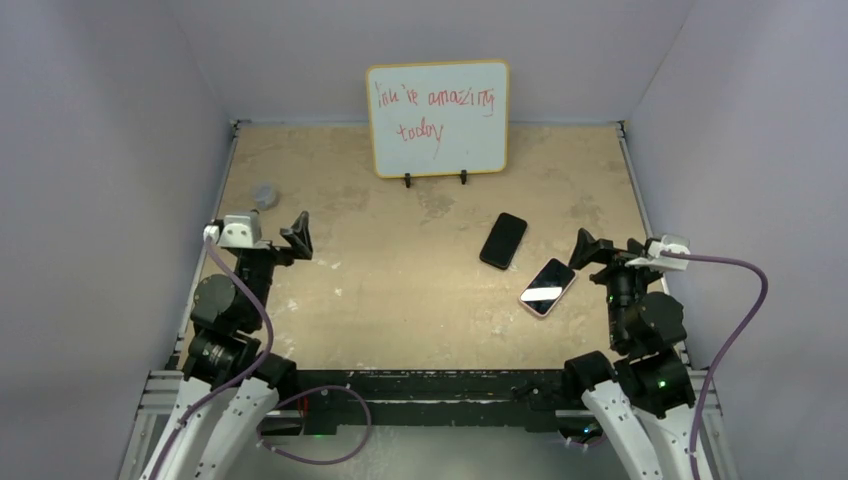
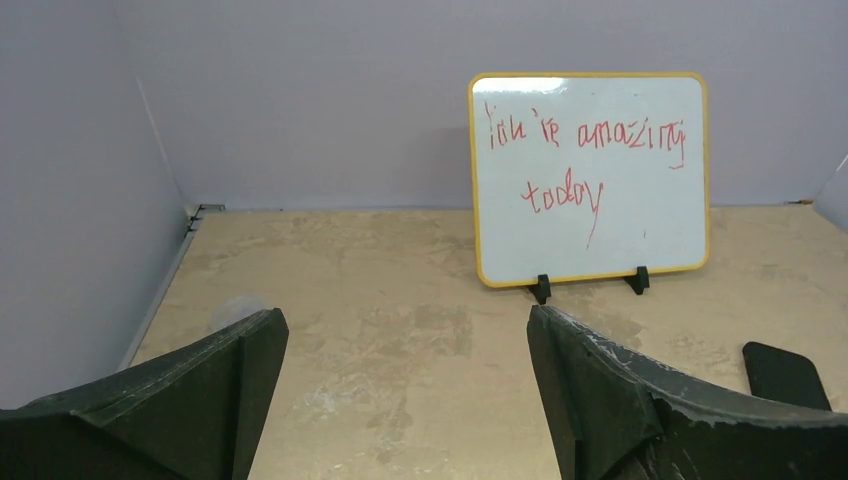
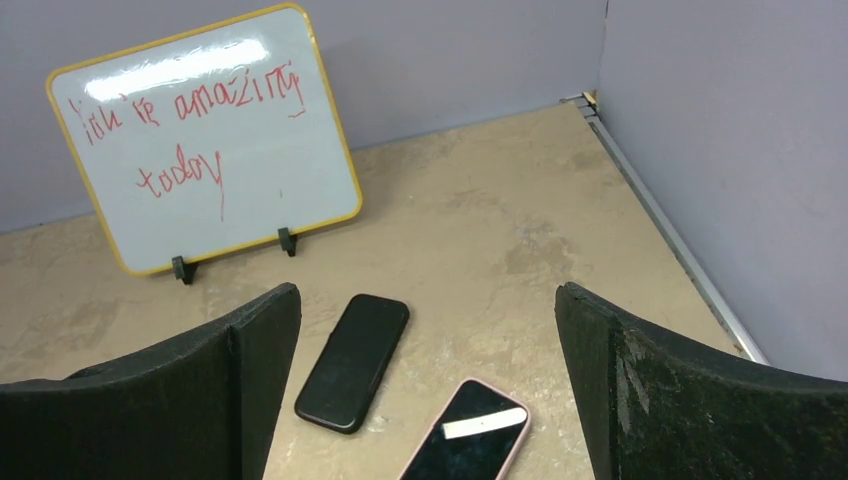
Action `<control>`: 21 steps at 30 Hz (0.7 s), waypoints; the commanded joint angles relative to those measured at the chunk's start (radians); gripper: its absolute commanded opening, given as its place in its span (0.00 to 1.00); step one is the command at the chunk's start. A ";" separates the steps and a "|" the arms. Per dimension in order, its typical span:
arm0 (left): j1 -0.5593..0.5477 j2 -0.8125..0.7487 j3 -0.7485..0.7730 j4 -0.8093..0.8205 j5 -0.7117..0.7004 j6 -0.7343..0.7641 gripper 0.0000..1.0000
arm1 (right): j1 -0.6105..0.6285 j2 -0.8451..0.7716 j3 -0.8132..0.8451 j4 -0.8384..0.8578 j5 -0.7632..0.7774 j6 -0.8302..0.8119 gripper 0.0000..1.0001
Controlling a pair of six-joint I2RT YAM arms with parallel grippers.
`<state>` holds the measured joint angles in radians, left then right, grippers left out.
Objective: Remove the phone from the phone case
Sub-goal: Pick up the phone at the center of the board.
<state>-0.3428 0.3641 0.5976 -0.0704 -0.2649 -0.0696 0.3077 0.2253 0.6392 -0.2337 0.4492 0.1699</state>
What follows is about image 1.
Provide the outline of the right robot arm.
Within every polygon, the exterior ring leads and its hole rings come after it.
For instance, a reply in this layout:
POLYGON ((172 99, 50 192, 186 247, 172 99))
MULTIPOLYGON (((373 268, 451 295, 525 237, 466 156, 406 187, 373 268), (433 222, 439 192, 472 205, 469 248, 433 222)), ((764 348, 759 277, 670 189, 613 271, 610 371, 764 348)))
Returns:
POLYGON ((713 476, 693 424, 699 411, 690 373, 676 351, 687 337, 684 307, 648 289, 665 273, 686 270, 688 254, 687 240, 672 235, 620 249, 581 228, 568 262, 574 270, 601 265, 590 280, 606 289, 610 344, 621 358, 592 352, 566 361, 561 392, 594 415, 631 479, 713 476))

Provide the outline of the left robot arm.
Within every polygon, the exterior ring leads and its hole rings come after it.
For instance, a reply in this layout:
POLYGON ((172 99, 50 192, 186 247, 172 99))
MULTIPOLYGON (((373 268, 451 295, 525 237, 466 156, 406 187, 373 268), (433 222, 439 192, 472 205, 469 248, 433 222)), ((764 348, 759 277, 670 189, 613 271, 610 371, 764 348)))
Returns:
POLYGON ((280 235, 284 246, 263 239, 256 210, 204 227, 221 271, 194 290, 177 398, 141 478, 224 478, 264 415, 297 399, 296 364, 273 354, 266 305, 275 269, 313 256, 308 212, 280 235))

